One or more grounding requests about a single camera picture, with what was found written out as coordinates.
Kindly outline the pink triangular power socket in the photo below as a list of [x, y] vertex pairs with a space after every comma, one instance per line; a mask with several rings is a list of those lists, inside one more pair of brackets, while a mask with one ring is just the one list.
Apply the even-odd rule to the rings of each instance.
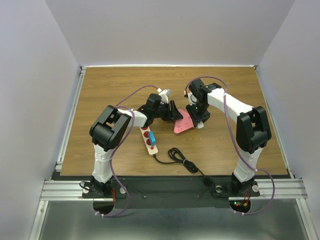
[[178, 112], [182, 115], [183, 118], [175, 121], [173, 133], [180, 134], [187, 130], [193, 129], [194, 124], [190, 114], [182, 108], [178, 109]]

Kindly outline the blue plug adapter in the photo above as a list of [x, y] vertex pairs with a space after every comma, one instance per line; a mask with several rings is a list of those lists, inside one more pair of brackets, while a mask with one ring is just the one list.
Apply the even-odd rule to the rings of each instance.
[[156, 145], [156, 138], [155, 138], [155, 135], [152, 131], [148, 132], [147, 144], [152, 147]]

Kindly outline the white red power strip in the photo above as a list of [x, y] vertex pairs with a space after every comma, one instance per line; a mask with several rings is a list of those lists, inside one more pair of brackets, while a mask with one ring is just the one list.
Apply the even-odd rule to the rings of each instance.
[[142, 127], [140, 128], [140, 131], [148, 154], [150, 156], [156, 155], [159, 151], [156, 145], [156, 138], [154, 133], [151, 131], [149, 127]]

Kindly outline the white charger block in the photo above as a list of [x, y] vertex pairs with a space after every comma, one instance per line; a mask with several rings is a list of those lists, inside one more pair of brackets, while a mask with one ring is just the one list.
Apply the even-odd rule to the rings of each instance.
[[199, 122], [198, 125], [197, 125], [197, 128], [198, 128], [198, 129], [201, 129], [201, 128], [203, 128], [203, 127], [204, 127], [203, 122], [202, 122], [202, 121]]

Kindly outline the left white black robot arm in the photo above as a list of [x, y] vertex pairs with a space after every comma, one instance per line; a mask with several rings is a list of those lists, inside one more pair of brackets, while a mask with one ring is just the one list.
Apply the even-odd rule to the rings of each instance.
[[121, 110], [108, 105], [91, 126], [89, 135], [94, 147], [94, 168], [90, 184], [100, 197], [111, 193], [111, 160], [125, 140], [125, 133], [128, 134], [134, 127], [147, 128], [157, 118], [172, 122], [182, 120], [183, 115], [173, 100], [164, 100], [164, 95], [152, 93], [137, 110]]

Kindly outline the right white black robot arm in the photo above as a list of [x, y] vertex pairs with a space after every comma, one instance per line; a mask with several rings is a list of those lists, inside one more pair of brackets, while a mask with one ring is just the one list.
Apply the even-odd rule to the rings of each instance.
[[206, 85], [201, 79], [188, 85], [185, 97], [189, 100], [186, 110], [194, 127], [201, 128], [210, 118], [210, 106], [222, 111], [227, 121], [235, 122], [236, 133], [230, 136], [238, 162], [231, 175], [230, 189], [233, 194], [242, 195], [252, 185], [259, 156], [272, 137], [266, 110], [262, 106], [245, 104], [226, 93], [220, 85]]

